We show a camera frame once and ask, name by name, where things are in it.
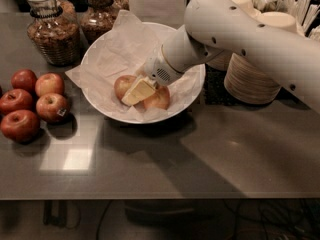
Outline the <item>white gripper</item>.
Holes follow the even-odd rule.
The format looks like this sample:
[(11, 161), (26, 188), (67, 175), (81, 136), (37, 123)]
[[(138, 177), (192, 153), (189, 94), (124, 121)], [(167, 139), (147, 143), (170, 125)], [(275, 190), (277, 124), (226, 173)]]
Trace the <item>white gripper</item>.
[(152, 96), (156, 91), (156, 82), (168, 86), (182, 77), (166, 60), (162, 47), (157, 46), (147, 57), (143, 71), (148, 77), (139, 76), (122, 98), (127, 106), (133, 106)]

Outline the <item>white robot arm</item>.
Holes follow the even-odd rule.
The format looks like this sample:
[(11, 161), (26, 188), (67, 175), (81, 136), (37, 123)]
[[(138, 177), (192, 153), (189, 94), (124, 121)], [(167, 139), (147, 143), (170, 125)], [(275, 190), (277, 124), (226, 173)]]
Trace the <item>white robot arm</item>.
[(320, 43), (260, 23), (231, 0), (191, 0), (183, 25), (154, 48), (122, 102), (132, 106), (145, 100), (224, 50), (246, 58), (320, 112)]

